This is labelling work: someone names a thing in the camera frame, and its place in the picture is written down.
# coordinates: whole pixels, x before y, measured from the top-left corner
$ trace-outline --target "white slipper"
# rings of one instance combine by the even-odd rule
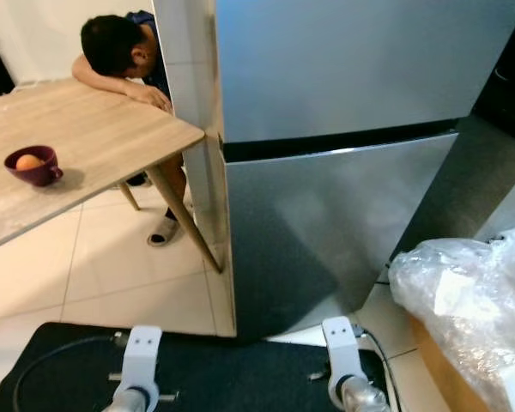
[[[177,221],[164,216],[156,229],[148,236],[147,244],[153,247],[163,246],[172,240],[178,229]]]

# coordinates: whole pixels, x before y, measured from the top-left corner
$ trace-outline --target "maroon bowl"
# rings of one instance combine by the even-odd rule
[[[15,163],[23,155],[33,155],[44,161],[42,166],[27,170],[15,169]],[[48,146],[30,146],[10,154],[3,162],[11,174],[31,185],[47,186],[63,176],[58,167],[58,157],[55,151]]]

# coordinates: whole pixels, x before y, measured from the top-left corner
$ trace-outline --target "dark blue shirt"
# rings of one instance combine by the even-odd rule
[[[128,13],[126,15],[126,19],[133,21],[136,24],[146,24],[153,30],[157,44],[156,47],[158,48],[156,51],[156,65],[153,72],[142,80],[145,84],[159,88],[162,93],[168,96],[168,99],[171,99],[170,88],[168,87],[168,80],[166,78],[166,70],[164,69],[164,63],[162,61],[161,44],[158,40],[158,32],[156,31],[155,17],[147,11],[139,10],[136,13]]]

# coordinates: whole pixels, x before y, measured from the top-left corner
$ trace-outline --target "white tile floor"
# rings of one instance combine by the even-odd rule
[[[134,194],[140,212],[106,191],[0,247],[0,380],[47,321],[233,334],[225,276],[204,264],[185,234],[165,248],[146,246],[163,203],[154,188]],[[449,410],[388,286],[376,285],[351,317],[384,345],[407,412]],[[275,339],[324,345],[318,327]]]

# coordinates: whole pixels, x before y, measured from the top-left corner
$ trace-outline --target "plastic wrap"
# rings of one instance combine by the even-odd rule
[[[436,239],[393,261],[393,298],[424,323],[493,412],[511,411],[500,369],[515,365],[515,229],[488,243]]]

